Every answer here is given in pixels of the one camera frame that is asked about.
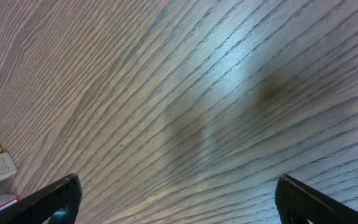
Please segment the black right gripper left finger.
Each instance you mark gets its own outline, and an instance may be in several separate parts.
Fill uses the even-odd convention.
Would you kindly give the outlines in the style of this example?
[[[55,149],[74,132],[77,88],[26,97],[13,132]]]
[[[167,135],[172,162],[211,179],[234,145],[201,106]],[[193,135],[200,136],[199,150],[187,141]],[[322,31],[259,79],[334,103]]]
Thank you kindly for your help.
[[[0,211],[0,224],[72,224],[80,208],[82,188],[77,174],[68,174]]]

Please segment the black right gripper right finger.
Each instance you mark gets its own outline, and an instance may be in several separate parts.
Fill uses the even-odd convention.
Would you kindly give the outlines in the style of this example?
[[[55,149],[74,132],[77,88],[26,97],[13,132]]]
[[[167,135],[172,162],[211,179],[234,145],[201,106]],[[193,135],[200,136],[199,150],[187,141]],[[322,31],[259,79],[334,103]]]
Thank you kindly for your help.
[[[278,178],[275,204],[282,223],[358,223],[358,212],[289,176]]]

